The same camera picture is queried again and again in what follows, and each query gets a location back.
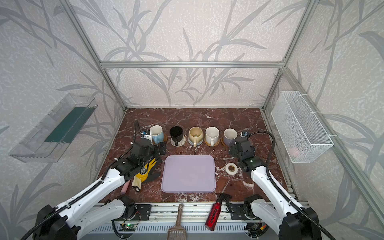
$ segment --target red spray bottle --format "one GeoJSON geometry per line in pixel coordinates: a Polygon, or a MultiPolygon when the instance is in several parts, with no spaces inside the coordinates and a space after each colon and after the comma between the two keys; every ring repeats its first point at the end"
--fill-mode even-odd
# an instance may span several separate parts
{"type": "Polygon", "coordinates": [[[214,203],[214,205],[212,206],[211,212],[208,215],[208,219],[205,222],[205,227],[211,231],[213,231],[215,229],[215,226],[216,226],[216,223],[218,220],[218,216],[220,215],[220,212],[221,212],[222,202],[225,201],[228,205],[229,199],[232,198],[231,195],[228,195],[225,193],[216,194],[216,195],[217,195],[217,200],[214,203]]]}

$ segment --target lavender cutting board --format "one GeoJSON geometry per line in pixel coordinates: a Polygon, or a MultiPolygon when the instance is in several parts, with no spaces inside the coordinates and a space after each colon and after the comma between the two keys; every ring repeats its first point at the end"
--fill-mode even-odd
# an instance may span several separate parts
{"type": "Polygon", "coordinates": [[[166,158],[163,192],[213,192],[215,159],[210,155],[171,155],[166,158]]]}

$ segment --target white mug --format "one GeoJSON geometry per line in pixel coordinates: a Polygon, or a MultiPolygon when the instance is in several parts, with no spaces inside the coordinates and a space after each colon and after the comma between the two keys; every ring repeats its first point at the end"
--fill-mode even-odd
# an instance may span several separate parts
{"type": "Polygon", "coordinates": [[[208,145],[213,147],[217,143],[219,135],[220,131],[216,127],[209,127],[205,131],[205,140],[207,141],[208,145]]]}

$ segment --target green cloth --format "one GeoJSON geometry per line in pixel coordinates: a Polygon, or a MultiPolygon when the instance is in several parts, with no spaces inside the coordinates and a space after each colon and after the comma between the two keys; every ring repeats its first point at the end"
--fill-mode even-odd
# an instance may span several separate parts
{"type": "Polygon", "coordinates": [[[75,107],[45,139],[45,142],[71,143],[95,108],[75,107]]]}

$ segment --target woven coaster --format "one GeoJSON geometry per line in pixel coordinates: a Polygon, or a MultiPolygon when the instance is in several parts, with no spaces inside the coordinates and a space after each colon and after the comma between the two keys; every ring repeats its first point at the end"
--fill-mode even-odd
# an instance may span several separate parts
{"type": "MultiPolygon", "coordinates": [[[[205,142],[205,144],[207,144],[208,146],[211,146],[211,144],[208,144],[208,143],[207,143],[206,139],[204,139],[204,142],[205,142]]],[[[216,147],[219,143],[220,143],[220,141],[217,141],[217,142],[215,143],[215,145],[213,145],[213,146],[216,147]]]]}
{"type": "Polygon", "coordinates": [[[222,137],[220,138],[220,142],[221,142],[221,144],[222,144],[224,147],[229,147],[229,146],[227,146],[227,145],[224,143],[224,136],[222,136],[222,137]]]}

